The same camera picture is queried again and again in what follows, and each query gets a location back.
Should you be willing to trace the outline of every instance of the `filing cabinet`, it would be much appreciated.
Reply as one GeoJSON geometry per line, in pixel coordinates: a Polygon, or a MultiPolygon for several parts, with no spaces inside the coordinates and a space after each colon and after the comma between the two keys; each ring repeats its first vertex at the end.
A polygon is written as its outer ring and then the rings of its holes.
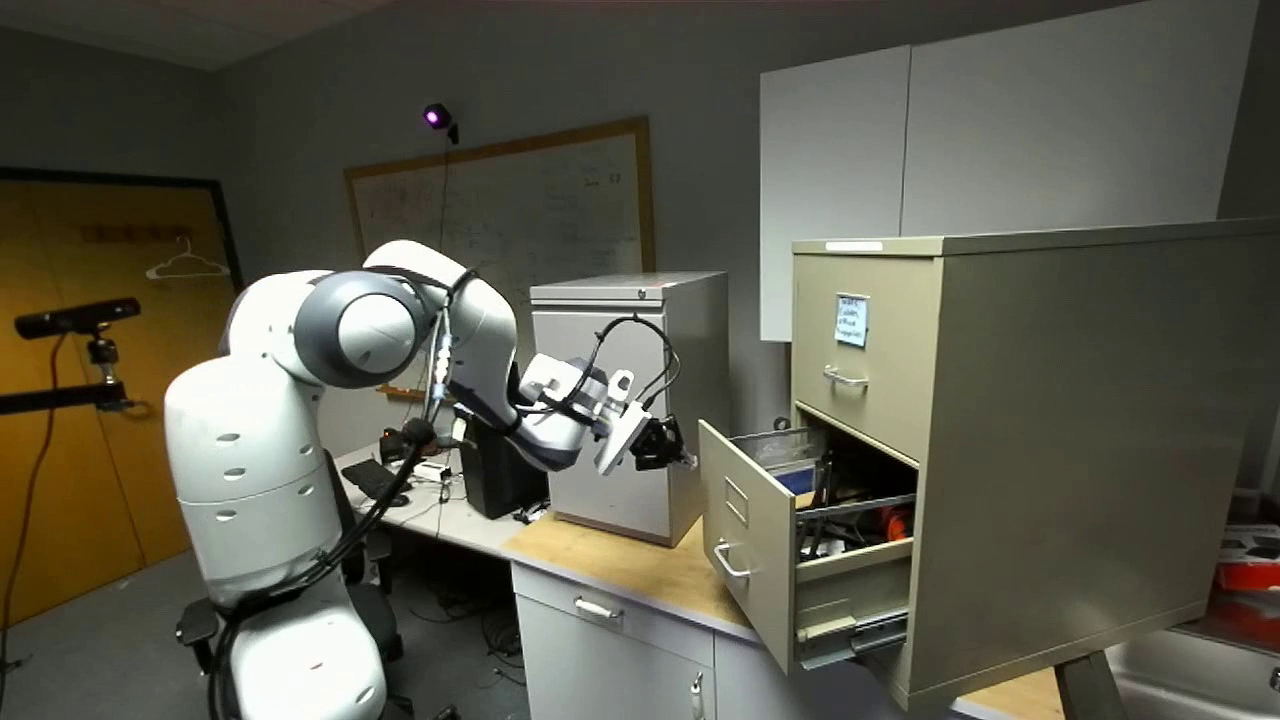
{"type": "Polygon", "coordinates": [[[791,260],[794,427],[699,426],[702,554],[782,674],[860,660],[931,715],[1205,613],[1247,426],[1280,398],[1280,224],[791,260]],[[888,502],[901,532],[813,543],[888,502]]]}

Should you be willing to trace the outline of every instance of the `door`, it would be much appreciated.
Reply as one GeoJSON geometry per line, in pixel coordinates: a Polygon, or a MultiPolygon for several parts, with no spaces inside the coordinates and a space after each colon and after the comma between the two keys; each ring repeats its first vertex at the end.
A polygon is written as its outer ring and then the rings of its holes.
{"type": "MultiPolygon", "coordinates": [[[[221,354],[234,273],[210,186],[0,181],[0,320],[131,296],[106,326],[124,412],[0,412],[0,591],[6,626],[189,554],[163,458],[166,382],[221,354]],[[171,255],[204,277],[146,277],[171,255]]],[[[0,398],[99,386],[90,335],[0,327],[0,398]]]]}

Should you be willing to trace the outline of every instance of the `desk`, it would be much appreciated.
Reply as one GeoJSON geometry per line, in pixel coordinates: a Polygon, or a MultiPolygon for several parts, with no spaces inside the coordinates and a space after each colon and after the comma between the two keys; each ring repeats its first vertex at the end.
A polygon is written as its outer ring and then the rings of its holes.
{"type": "MultiPolygon", "coordinates": [[[[360,448],[340,458],[336,470],[370,458],[375,448],[360,448]]],[[[875,706],[875,715],[890,711],[860,668],[782,679],[702,560],[702,524],[693,524],[677,547],[658,547],[560,518],[544,518],[536,524],[520,524],[511,518],[483,519],[463,502],[459,471],[446,483],[446,503],[439,502],[445,470],[459,470],[459,459],[446,452],[422,459],[409,483],[409,503],[386,507],[383,524],[511,563],[526,701],[536,715],[565,715],[567,691],[594,708],[594,698],[604,691],[607,708],[634,708],[640,715],[671,715],[666,708],[687,715],[687,706],[699,706],[702,715],[735,720],[846,715],[850,706],[875,706]],[[582,628],[580,619],[567,619],[574,599],[588,599],[594,613],[620,613],[624,619],[594,618],[582,628]]],[[[352,483],[346,502],[354,512],[370,503],[352,483]]],[[[982,720],[1063,715],[1053,674],[973,691],[956,708],[982,720]]]]}

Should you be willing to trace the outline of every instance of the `whiteboard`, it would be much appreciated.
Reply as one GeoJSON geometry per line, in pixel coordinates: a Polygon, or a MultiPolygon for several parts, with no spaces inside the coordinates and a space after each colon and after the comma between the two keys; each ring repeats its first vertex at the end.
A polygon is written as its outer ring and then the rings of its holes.
{"type": "Polygon", "coordinates": [[[360,255],[422,242],[514,311],[531,286],[653,273],[648,120],[346,168],[360,255]]]}

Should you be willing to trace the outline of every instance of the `white robot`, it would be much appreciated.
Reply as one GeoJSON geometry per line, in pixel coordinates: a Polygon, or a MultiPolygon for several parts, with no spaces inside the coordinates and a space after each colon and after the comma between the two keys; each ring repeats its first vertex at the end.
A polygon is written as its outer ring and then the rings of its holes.
{"type": "Polygon", "coordinates": [[[352,532],[336,518],[317,406],[318,389],[401,378],[414,354],[431,359],[421,448],[450,445],[459,426],[481,419],[553,471],[594,433],[594,470],[607,471],[653,426],[653,386],[631,394],[624,368],[604,378],[593,359],[531,355],[514,378],[506,302],[414,242],[386,242],[352,273],[254,281],[234,302],[227,354],[176,378],[163,398],[176,496],[221,607],[210,715],[383,711],[375,641],[336,571],[352,532]]]}

